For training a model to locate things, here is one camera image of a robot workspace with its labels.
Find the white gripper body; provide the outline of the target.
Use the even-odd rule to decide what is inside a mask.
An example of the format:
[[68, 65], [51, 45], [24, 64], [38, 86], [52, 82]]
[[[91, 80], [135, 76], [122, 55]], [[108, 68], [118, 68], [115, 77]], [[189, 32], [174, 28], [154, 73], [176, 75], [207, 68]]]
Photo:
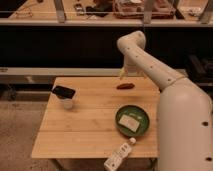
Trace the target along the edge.
[[124, 68], [124, 73], [126, 75], [141, 75], [142, 74], [142, 70], [128, 56], [124, 57], [123, 68]]

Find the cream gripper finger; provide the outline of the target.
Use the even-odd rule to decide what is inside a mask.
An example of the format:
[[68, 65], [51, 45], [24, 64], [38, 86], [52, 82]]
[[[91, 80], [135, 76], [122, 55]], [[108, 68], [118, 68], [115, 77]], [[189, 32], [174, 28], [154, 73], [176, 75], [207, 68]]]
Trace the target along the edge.
[[122, 80], [126, 76], [125, 67], [122, 67], [119, 72], [119, 79]]
[[143, 77], [143, 78], [147, 78], [147, 75], [146, 75], [143, 71], [140, 71], [140, 75], [141, 75], [141, 77]]

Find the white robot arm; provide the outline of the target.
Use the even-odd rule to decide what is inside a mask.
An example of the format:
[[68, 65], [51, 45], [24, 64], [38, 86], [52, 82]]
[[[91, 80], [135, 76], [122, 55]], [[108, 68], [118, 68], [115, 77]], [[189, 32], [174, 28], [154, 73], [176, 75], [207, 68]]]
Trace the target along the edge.
[[187, 76], [145, 51], [143, 32], [120, 37], [123, 72], [144, 72], [161, 90], [157, 104], [158, 171], [213, 171], [213, 102]]

